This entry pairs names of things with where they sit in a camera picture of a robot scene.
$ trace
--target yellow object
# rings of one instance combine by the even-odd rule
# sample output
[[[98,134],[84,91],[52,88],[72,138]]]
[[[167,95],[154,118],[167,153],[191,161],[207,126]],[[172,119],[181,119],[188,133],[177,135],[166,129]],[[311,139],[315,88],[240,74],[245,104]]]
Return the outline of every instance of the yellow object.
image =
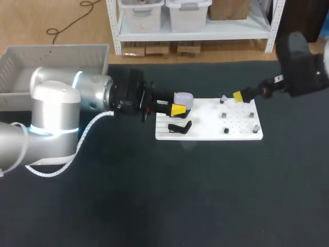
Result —
[[[243,102],[243,98],[241,95],[241,91],[237,91],[233,94],[233,97],[235,99],[236,102]]]
[[[173,104],[173,106],[171,107],[171,116],[183,114],[185,112],[186,112],[185,105]]]

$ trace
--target gray plastic bin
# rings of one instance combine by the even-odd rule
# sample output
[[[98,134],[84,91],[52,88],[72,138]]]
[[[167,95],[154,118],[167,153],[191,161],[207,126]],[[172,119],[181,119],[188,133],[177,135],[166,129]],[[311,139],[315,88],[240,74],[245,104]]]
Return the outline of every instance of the gray plastic bin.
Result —
[[[31,111],[29,84],[37,67],[107,73],[109,45],[10,46],[0,58],[0,111]]]

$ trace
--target cardboard box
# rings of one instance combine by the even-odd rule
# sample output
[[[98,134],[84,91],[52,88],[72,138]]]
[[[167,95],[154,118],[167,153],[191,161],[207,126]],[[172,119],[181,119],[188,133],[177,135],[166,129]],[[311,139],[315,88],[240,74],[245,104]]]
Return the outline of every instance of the cardboard box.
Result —
[[[147,42],[145,54],[147,57],[168,58],[170,53],[170,42],[157,41]]]
[[[201,52],[201,41],[180,41],[177,45],[179,56],[195,57]]]
[[[210,19],[245,20],[249,13],[250,0],[212,0]]]
[[[122,42],[122,55],[127,57],[145,57],[145,42]]]

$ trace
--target white board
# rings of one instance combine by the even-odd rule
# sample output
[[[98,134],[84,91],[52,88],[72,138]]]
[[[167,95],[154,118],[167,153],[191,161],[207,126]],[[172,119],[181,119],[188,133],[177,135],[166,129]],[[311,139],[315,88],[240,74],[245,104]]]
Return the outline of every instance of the white board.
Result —
[[[188,121],[192,127],[185,135],[170,133],[168,124],[184,127]],[[233,98],[220,104],[220,99],[194,99],[194,106],[186,119],[156,114],[155,138],[157,140],[261,140],[262,127],[254,133],[254,126],[261,127],[255,101],[236,103]]]

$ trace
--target white storage bin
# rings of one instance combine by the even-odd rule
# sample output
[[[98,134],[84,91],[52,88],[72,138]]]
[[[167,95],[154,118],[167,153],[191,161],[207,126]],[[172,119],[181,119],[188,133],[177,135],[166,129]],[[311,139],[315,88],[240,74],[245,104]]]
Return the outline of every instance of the white storage bin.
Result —
[[[165,0],[119,0],[129,32],[159,32]]]
[[[166,0],[173,32],[200,32],[206,25],[212,0]]]

